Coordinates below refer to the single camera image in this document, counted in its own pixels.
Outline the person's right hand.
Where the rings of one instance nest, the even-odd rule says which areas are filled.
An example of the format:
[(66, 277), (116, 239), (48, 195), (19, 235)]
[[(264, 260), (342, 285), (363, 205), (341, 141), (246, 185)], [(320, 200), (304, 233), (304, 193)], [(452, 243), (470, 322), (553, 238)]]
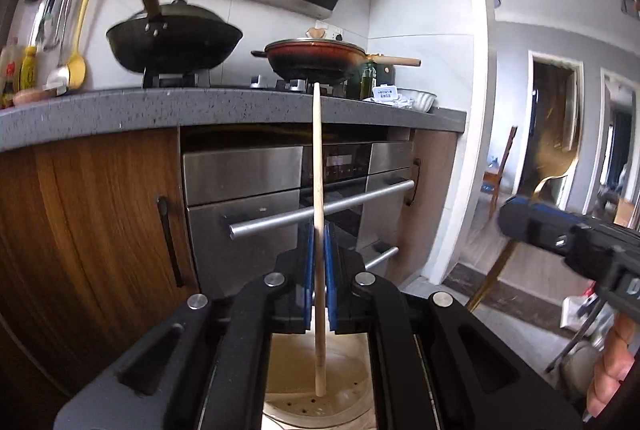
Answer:
[(608, 329), (604, 349), (593, 369), (593, 378), (587, 393), (587, 412), (597, 417), (611, 402), (634, 364), (637, 351), (638, 325), (624, 313), (615, 315)]

